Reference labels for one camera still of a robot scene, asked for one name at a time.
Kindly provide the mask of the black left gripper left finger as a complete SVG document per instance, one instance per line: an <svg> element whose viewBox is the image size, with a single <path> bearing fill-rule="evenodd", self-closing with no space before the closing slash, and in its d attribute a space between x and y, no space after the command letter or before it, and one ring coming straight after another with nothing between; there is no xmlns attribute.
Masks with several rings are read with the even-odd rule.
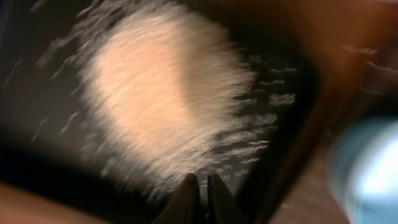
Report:
<svg viewBox="0 0 398 224"><path fill-rule="evenodd" d="M152 224L195 224L199 217L200 189L194 174L187 174Z"/></svg>

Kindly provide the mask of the black rectangular tray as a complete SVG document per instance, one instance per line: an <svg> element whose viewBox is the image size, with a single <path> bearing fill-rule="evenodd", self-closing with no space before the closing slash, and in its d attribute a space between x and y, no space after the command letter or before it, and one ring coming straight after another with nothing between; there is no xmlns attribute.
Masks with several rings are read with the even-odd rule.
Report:
<svg viewBox="0 0 398 224"><path fill-rule="evenodd" d="M105 140L83 105L76 66L67 60L79 44L61 39L80 21L89 0L1 2L1 181L114 223L149 223L168 195L136 185L143 171ZM275 117L250 124L253 137L217 147L219 163L201 168L224 180L254 222L283 168L317 93L308 60L254 30L233 25L257 72L241 115Z"/></svg>

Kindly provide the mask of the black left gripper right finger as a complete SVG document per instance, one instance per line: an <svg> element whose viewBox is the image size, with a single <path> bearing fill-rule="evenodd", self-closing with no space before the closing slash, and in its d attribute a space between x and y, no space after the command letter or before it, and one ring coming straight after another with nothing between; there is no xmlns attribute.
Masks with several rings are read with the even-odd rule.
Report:
<svg viewBox="0 0 398 224"><path fill-rule="evenodd" d="M237 205L232 193L217 174L208 176L208 206L210 223L248 224L243 211Z"/></svg>

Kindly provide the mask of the pile of rice grains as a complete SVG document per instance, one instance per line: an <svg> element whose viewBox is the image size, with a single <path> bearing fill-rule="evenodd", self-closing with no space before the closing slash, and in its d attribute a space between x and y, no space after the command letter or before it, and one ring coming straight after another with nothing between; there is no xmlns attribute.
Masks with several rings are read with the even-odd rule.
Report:
<svg viewBox="0 0 398 224"><path fill-rule="evenodd" d="M37 60L78 70L101 173L151 197L189 173L237 179L297 101L298 69L267 39L188 1L93 1Z"/></svg>

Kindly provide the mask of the small light blue bowl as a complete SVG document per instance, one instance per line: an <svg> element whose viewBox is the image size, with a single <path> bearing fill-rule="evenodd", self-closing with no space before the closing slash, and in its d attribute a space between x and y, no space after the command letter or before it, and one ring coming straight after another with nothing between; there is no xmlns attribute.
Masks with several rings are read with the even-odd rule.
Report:
<svg viewBox="0 0 398 224"><path fill-rule="evenodd" d="M365 119L332 147L333 198L353 224L397 224L397 118Z"/></svg>

